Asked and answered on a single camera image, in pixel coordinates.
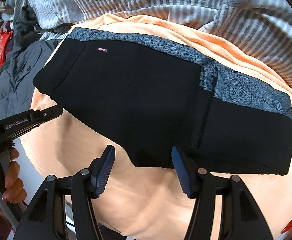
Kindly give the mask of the person left hand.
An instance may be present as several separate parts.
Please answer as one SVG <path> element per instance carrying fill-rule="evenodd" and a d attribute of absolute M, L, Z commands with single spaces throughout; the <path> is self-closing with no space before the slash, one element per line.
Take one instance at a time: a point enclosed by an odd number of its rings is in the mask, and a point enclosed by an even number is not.
<path fill-rule="evenodd" d="M 16 148 L 12 147 L 9 150 L 9 157 L 11 159 L 9 169 L 5 177 L 5 192 L 2 194 L 4 202 L 19 204 L 23 202 L 27 193 L 24 189 L 24 183 L 19 178 L 20 165 L 15 161 L 19 157 L 19 152 Z M 0 217 L 6 220 L 6 216 L 0 208 Z"/>

